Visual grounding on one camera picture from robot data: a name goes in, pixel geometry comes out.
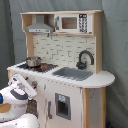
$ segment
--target gray wall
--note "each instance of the gray wall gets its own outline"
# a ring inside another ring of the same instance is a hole
[[[128,126],[128,1],[10,0],[16,63],[26,58],[21,12],[103,9],[103,69],[116,77],[107,87],[107,120],[114,128]]]
[[[6,68],[15,62],[9,2],[0,0],[0,89],[7,86]]]

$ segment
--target white tile backsplash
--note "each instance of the white tile backsplash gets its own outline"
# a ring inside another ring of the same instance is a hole
[[[44,62],[76,67],[79,61],[79,53],[88,50],[94,55],[94,37],[67,36],[37,34],[33,36],[34,55],[42,57]],[[90,57],[82,56],[82,62],[87,61],[87,69],[94,70],[94,65],[90,65]]]

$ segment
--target curved faucet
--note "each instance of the curved faucet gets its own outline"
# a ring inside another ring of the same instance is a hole
[[[89,57],[91,59],[91,65],[94,65],[94,58],[93,58],[92,54],[89,51],[84,50],[84,51],[80,52],[80,54],[79,54],[79,62],[76,65],[78,67],[78,69],[81,69],[81,70],[86,68],[86,62],[85,63],[81,62],[81,57],[82,57],[82,55],[84,53],[89,55]]]

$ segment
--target sink basin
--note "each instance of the sink basin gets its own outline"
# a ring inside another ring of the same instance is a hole
[[[53,72],[52,75],[67,78],[67,79],[82,81],[90,77],[92,74],[93,73],[91,71],[64,67]]]

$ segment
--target microwave window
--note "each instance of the microwave window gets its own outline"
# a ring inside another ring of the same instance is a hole
[[[62,18],[62,29],[77,29],[77,18],[76,17]]]

